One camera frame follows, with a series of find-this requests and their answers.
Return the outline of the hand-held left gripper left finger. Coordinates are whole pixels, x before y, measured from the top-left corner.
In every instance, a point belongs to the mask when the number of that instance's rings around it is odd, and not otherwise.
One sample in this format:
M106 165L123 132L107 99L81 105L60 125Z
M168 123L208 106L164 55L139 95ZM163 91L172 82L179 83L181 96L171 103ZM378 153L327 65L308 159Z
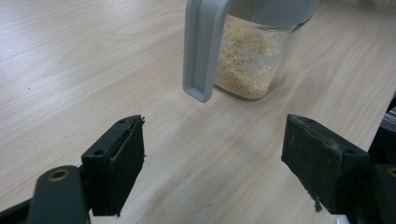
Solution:
M145 160L144 119L115 122L81 156L88 205L97 217L119 216Z

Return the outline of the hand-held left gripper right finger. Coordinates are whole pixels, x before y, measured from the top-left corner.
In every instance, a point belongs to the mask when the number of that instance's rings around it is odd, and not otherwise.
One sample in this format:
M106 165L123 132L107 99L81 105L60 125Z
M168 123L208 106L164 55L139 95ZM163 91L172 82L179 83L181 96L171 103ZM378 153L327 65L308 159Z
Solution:
M287 115L281 160L308 194L331 214L348 214L357 200L357 180L371 164L364 150L322 124Z

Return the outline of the glass jar with grey handle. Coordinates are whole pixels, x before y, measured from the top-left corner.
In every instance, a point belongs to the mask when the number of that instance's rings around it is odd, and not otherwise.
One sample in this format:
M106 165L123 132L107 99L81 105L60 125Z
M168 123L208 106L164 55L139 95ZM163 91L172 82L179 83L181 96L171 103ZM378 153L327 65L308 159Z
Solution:
M188 0L183 89L206 102L215 87L255 100L281 75L292 34L315 13L320 0Z

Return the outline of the dark furniture piece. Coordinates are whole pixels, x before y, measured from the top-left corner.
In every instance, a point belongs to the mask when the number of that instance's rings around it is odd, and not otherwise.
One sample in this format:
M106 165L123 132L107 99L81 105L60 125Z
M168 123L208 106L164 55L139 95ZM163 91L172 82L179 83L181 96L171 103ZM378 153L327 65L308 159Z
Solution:
M374 164L396 165L396 92L375 134L369 154Z

